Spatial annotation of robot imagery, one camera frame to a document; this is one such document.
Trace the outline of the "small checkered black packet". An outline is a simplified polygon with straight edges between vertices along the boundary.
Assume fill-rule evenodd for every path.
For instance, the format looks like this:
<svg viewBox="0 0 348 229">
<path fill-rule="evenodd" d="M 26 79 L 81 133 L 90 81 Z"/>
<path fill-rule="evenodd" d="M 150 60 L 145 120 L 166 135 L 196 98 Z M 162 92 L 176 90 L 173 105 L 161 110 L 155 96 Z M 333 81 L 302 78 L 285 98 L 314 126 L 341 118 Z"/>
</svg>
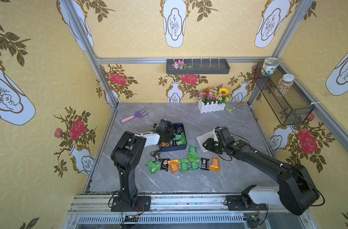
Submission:
<svg viewBox="0 0 348 229">
<path fill-rule="evenodd" d="M 154 151 L 154 152 L 150 153 L 151 157 L 153 157 L 153 159 L 154 159 L 154 162 L 161 161 L 160 154 L 161 154 L 160 150 L 157 150 L 157 151 Z"/>
</svg>

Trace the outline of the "orange cookie packet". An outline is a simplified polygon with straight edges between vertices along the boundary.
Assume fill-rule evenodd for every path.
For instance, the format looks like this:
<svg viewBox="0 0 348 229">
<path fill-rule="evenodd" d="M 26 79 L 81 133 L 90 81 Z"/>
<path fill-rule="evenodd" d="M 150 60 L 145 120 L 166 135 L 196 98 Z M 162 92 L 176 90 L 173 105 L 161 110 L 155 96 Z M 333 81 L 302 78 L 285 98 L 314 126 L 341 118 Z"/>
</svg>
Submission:
<svg viewBox="0 0 348 229">
<path fill-rule="evenodd" d="M 209 170 L 220 172 L 221 167 L 220 167 L 219 163 L 220 163 L 220 158 L 213 157 L 212 164 L 209 166 Z"/>
<path fill-rule="evenodd" d="M 172 174 L 174 174 L 177 171 L 179 171 L 179 172 L 181 171 L 179 169 L 179 160 L 178 159 L 170 160 L 168 162 L 168 165 L 171 167 Z"/>
</svg>

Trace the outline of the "black cookie packet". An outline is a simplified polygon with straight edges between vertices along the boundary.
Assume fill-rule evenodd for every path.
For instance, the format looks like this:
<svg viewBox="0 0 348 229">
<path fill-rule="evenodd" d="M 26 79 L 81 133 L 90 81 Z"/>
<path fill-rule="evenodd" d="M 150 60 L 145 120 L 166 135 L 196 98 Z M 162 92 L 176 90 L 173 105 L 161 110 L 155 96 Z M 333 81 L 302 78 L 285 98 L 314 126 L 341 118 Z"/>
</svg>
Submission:
<svg viewBox="0 0 348 229">
<path fill-rule="evenodd" d="M 200 161 L 201 161 L 201 168 L 200 169 L 209 171 L 209 166 L 210 166 L 209 161 L 210 161 L 210 159 L 208 159 L 208 158 L 201 158 Z"/>
<path fill-rule="evenodd" d="M 162 158 L 161 159 L 161 170 L 168 171 L 169 168 L 169 158 Z"/>
</svg>

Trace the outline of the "green cookie packet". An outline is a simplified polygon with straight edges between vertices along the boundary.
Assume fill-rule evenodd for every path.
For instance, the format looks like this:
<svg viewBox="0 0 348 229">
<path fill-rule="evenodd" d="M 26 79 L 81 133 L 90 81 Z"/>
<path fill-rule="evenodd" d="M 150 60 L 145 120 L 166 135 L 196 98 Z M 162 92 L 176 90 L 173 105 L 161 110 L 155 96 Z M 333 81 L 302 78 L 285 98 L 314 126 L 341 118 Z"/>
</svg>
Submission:
<svg viewBox="0 0 348 229">
<path fill-rule="evenodd" d="M 151 174 L 155 174 L 161 169 L 161 166 L 152 159 L 150 159 L 145 166 L 150 168 Z"/>
<path fill-rule="evenodd" d="M 179 165 L 181 165 L 181 167 L 182 167 L 180 169 L 180 172 L 187 172 L 189 170 L 189 167 L 188 167 L 189 159 L 188 158 L 179 159 L 178 162 L 179 162 Z"/>
<path fill-rule="evenodd" d="M 191 163 L 191 167 L 190 169 L 191 170 L 197 170 L 199 169 L 198 165 L 199 165 L 199 162 L 200 162 L 200 159 L 199 158 L 189 158 L 189 162 Z"/>
<path fill-rule="evenodd" d="M 189 146 L 188 158 L 191 161 L 199 160 L 199 156 L 198 156 L 196 147 Z"/>
</svg>

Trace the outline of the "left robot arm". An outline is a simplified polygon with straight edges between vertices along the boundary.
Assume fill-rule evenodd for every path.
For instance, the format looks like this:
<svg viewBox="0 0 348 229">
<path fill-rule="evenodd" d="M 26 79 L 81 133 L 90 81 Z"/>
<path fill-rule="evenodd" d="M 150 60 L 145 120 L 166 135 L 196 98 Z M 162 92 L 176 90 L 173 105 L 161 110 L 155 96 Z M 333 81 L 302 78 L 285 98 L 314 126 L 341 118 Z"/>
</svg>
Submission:
<svg viewBox="0 0 348 229">
<path fill-rule="evenodd" d="M 145 147 L 170 142 L 175 136 L 178 124 L 162 119 L 154 124 L 153 130 L 146 133 L 125 131 L 111 154 L 119 179 L 120 189 L 109 204 L 112 212 L 144 212 L 151 206 L 150 196 L 139 196 L 135 183 L 135 169 L 140 162 Z"/>
</svg>

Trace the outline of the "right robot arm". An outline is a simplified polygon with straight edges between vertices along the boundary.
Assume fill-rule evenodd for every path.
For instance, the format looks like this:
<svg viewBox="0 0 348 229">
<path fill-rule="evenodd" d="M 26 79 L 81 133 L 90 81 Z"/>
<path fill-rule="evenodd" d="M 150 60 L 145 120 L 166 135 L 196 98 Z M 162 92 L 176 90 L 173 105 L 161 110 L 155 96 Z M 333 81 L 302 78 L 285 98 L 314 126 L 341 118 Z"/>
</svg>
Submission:
<svg viewBox="0 0 348 229">
<path fill-rule="evenodd" d="M 245 139 L 236 140 L 227 127 L 216 127 L 213 138 L 208 138 L 204 149 L 248 163 L 277 182 L 274 187 L 250 185 L 241 193 L 244 207 L 268 204 L 284 206 L 290 213 L 300 216 L 316 201 L 323 198 L 308 170 L 303 165 L 291 165 L 268 156 L 250 145 Z"/>
</svg>

